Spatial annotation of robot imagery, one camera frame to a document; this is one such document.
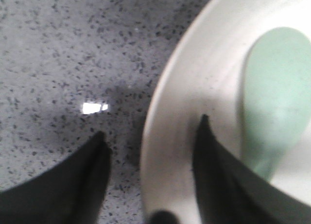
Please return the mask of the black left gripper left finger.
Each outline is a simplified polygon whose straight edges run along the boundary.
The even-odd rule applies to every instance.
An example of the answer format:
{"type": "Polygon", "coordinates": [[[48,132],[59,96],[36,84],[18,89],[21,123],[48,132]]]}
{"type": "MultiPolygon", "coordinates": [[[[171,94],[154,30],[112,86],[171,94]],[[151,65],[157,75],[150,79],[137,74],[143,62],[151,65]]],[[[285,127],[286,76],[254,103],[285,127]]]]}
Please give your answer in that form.
{"type": "Polygon", "coordinates": [[[111,172],[111,150],[97,132],[40,176],[1,192],[2,224],[94,224],[111,172]]]}

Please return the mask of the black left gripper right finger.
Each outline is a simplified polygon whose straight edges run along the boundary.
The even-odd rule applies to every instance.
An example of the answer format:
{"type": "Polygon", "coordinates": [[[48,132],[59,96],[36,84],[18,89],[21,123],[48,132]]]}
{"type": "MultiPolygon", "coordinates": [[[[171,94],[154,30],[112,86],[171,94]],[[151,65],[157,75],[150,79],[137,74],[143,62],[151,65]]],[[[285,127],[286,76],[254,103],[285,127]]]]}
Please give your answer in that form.
{"type": "Polygon", "coordinates": [[[192,158],[196,200],[204,224],[309,224],[311,207],[251,172],[214,136],[203,115],[192,158]]]}

